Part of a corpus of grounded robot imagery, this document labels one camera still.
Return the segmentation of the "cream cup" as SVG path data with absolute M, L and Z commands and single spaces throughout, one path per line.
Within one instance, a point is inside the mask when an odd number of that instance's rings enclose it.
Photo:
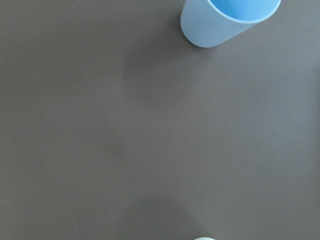
M 215 240 L 215 239 L 211 238 L 211 237 L 198 237 L 198 238 L 195 238 L 193 240 Z

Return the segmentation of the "blue cup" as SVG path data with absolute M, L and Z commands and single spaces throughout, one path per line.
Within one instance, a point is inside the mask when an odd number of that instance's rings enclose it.
M 280 0 L 187 0 L 180 26 L 186 39 L 212 48 L 270 18 Z

